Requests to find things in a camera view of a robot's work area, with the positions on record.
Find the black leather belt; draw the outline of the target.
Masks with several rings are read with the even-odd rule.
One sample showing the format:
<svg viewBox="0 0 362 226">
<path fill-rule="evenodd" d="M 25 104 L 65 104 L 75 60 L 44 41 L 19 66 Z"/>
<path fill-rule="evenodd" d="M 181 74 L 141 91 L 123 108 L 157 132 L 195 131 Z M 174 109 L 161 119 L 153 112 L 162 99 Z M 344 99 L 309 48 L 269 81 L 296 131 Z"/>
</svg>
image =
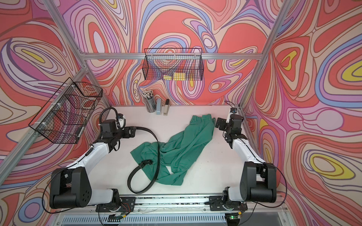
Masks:
<svg viewBox="0 0 362 226">
<path fill-rule="evenodd" d="M 141 157 L 136 157 L 137 153 L 140 154 L 140 151 L 138 151 L 137 148 L 131 151 L 131 155 L 134 158 L 134 160 L 138 163 L 138 166 L 135 169 L 133 169 L 133 171 L 128 176 L 127 187 L 133 194 L 141 195 L 141 194 L 144 194 L 145 192 L 149 191 L 153 187 L 153 185 L 156 183 L 156 181 L 158 179 L 158 175 L 160 173 L 160 166 L 161 166 L 160 165 L 161 164 L 161 152 L 160 152 L 161 146 L 160 146 L 160 142 L 157 139 L 157 136 L 154 134 L 154 132 L 152 130 L 150 130 L 148 128 L 145 128 L 145 127 L 139 127 L 139 126 L 131 127 L 130 130 L 132 132 L 134 132 L 134 133 L 136 131 L 144 131 L 144 132 L 150 133 L 155 138 L 156 144 L 157 144 L 156 157 L 151 157 L 149 159 L 146 159 L 146 158 L 141 159 Z M 148 185 L 145 188 L 143 188 L 140 191 L 135 191 L 132 188 L 133 177 L 136 175 L 136 173 L 138 171 L 142 170 L 147 165 L 150 166 L 150 167 L 153 166 L 153 165 L 156 166 L 156 168 L 154 170 L 154 175 L 153 175 L 152 179 L 150 179 L 150 182 L 148 183 Z"/>
</svg>

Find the green trousers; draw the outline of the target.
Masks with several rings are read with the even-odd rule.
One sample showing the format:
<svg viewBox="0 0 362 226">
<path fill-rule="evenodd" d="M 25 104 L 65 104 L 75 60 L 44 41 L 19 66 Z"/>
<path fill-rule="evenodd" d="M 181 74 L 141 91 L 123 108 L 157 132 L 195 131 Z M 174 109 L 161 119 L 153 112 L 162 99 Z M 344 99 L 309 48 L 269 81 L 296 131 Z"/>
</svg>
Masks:
<svg viewBox="0 0 362 226">
<path fill-rule="evenodd" d="M 173 135 L 167 142 L 160 142 L 161 166 L 157 183 L 180 186 L 187 171 L 196 162 L 206 145 L 212 140 L 216 119 L 211 115 L 192 116 L 189 125 Z M 137 147 L 136 157 L 156 157 L 156 142 L 144 142 Z M 152 179 L 156 166 L 145 166 L 143 172 Z"/>
</svg>

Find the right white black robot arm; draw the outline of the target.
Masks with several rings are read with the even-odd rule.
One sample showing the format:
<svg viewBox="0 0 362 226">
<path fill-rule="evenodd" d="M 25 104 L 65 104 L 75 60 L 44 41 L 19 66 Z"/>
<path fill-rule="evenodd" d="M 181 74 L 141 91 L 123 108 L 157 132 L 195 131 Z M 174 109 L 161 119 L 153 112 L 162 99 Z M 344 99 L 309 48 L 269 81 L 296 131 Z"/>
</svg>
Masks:
<svg viewBox="0 0 362 226">
<path fill-rule="evenodd" d="M 238 186 L 226 187 L 227 201 L 268 202 L 277 199 L 277 169 L 267 164 L 251 147 L 246 135 L 242 134 L 241 115 L 229 114 L 226 119 L 218 118 L 215 127 L 224 132 L 224 139 L 243 161 L 243 170 Z"/>
</svg>

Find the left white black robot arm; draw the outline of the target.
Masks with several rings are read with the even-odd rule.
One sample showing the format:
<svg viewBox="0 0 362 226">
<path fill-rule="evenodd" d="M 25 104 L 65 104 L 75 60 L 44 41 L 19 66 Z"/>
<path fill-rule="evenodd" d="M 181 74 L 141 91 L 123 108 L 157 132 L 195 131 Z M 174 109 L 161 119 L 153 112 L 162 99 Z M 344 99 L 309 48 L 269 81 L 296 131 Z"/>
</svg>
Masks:
<svg viewBox="0 0 362 226">
<path fill-rule="evenodd" d="M 82 208 L 100 205 L 109 212 L 121 208 L 117 189 L 92 188 L 89 174 L 111 151 L 120 147 L 120 140 L 135 136 L 136 127 L 127 127 L 125 119 L 105 120 L 100 134 L 88 151 L 72 164 L 53 171 L 50 182 L 49 205 L 52 209 Z"/>
</svg>

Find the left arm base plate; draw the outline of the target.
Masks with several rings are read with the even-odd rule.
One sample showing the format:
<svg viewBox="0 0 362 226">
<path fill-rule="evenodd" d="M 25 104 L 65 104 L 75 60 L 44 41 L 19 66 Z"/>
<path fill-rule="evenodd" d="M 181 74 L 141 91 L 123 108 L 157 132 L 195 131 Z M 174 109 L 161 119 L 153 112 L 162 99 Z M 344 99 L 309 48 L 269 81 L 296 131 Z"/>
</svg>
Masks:
<svg viewBox="0 0 362 226">
<path fill-rule="evenodd" d="M 98 204 L 96 212 L 98 213 L 130 213 L 134 211 L 136 197 L 126 196 L 120 197 L 120 202 L 111 202 L 106 204 Z"/>
</svg>

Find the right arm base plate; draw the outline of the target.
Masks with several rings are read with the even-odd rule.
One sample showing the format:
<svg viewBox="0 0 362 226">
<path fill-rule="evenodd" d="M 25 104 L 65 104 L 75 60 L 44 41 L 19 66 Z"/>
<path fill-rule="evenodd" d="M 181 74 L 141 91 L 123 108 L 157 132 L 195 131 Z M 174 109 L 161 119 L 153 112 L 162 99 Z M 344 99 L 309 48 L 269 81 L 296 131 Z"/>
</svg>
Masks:
<svg viewBox="0 0 362 226">
<path fill-rule="evenodd" d="M 248 210 L 246 202 L 224 201 L 221 196 L 209 196 L 209 200 L 204 203 L 210 207 L 211 211 L 240 211 Z"/>
</svg>

